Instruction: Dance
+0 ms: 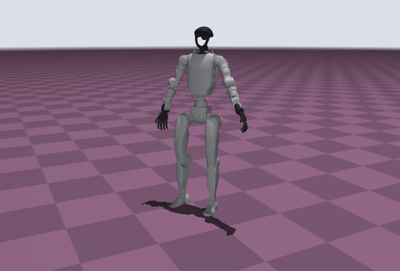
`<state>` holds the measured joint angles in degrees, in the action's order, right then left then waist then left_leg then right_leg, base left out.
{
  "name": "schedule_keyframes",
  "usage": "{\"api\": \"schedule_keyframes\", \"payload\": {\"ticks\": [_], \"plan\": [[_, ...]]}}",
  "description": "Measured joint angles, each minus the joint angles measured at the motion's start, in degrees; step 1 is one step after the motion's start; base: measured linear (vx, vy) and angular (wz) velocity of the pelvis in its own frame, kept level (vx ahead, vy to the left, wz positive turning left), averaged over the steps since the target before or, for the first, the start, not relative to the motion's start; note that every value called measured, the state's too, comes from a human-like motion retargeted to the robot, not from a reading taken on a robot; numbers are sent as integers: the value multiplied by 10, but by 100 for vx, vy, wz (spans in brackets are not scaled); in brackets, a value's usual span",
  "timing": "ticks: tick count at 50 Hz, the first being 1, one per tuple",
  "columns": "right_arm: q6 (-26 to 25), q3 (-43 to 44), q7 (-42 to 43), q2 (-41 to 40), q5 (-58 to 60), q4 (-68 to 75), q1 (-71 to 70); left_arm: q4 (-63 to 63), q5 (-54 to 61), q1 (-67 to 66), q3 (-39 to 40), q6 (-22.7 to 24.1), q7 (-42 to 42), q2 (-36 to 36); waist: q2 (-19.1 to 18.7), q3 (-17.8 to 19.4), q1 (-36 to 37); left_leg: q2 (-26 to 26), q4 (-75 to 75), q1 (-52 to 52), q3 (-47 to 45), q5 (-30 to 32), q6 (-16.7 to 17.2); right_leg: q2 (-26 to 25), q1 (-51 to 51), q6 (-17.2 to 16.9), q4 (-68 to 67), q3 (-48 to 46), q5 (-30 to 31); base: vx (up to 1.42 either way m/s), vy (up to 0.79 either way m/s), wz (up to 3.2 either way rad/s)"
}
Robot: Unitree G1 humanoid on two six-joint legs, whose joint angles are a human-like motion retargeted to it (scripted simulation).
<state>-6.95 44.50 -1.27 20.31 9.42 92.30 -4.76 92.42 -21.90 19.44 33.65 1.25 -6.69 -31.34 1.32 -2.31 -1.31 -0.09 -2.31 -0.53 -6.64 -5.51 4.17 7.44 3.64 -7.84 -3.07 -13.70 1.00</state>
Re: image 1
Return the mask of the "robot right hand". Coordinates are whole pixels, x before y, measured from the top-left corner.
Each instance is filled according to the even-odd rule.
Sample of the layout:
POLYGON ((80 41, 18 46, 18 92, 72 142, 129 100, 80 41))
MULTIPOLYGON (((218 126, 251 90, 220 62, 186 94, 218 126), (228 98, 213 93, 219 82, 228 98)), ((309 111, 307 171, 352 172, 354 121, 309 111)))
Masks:
POLYGON ((157 121, 158 121, 158 123, 157 123, 157 128, 159 129, 159 124, 160 124, 160 128, 161 128, 161 130, 162 130, 162 126, 163 126, 163 129, 165 130, 165 128, 164 128, 164 124, 166 125, 166 128, 168 129, 168 112, 169 112, 169 110, 168 111, 165 111, 164 110, 164 104, 162 105, 162 108, 161 108, 161 113, 159 113, 159 115, 157 116, 157 118, 156 118, 156 120, 155 120, 155 123, 157 123, 157 121), (160 122, 161 121, 161 122, 160 122), (165 123, 165 121, 166 121, 166 123, 165 123))

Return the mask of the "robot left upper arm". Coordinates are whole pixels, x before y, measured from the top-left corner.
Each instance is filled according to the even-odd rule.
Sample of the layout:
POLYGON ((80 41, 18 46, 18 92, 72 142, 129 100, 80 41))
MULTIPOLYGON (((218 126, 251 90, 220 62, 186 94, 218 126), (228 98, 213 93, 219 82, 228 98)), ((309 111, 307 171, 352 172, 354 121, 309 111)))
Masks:
POLYGON ((222 84, 224 88, 230 88, 234 86, 234 79, 231 77, 228 62, 222 56, 214 56, 214 63, 219 67, 219 71, 223 78, 222 84))

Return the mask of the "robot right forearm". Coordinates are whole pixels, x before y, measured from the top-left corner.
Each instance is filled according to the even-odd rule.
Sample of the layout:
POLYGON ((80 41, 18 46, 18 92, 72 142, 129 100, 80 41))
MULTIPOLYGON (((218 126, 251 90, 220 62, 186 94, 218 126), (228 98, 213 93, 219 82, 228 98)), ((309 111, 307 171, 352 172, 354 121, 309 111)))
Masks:
POLYGON ((163 99, 164 110, 168 111, 170 109, 170 105, 172 103, 172 99, 174 94, 176 93, 175 88, 171 88, 169 85, 167 87, 167 92, 165 98, 163 99))

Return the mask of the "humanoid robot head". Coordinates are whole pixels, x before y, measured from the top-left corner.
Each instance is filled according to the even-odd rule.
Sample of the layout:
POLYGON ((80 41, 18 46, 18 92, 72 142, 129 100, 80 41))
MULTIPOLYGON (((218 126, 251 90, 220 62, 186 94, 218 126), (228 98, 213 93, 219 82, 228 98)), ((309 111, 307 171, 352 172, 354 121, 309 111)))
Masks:
POLYGON ((210 28, 208 28, 208 27, 205 27, 205 26, 199 27, 199 28, 197 28, 195 30, 194 35, 195 35, 196 45, 200 50, 200 52, 198 52, 197 54, 207 54, 208 52, 205 52, 205 51, 208 51, 207 44, 208 44, 209 38, 213 37, 212 30, 210 28), (206 42, 204 43, 203 46, 200 46, 198 44, 198 37, 201 37, 203 40, 206 40, 206 42))

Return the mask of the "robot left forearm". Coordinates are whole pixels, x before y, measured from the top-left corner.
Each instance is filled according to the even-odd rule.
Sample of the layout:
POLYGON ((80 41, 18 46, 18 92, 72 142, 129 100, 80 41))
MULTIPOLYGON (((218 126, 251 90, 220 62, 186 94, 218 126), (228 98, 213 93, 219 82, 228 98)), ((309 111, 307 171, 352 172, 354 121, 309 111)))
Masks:
POLYGON ((234 86, 230 87, 227 90, 227 93, 229 94, 229 98, 231 100, 232 108, 234 109, 234 111, 236 111, 235 108, 234 108, 234 105, 237 104, 237 103, 240 105, 241 108, 243 108, 242 105, 240 104, 240 99, 239 99, 237 91, 238 90, 236 88, 236 84, 235 84, 235 81, 234 81, 234 86))

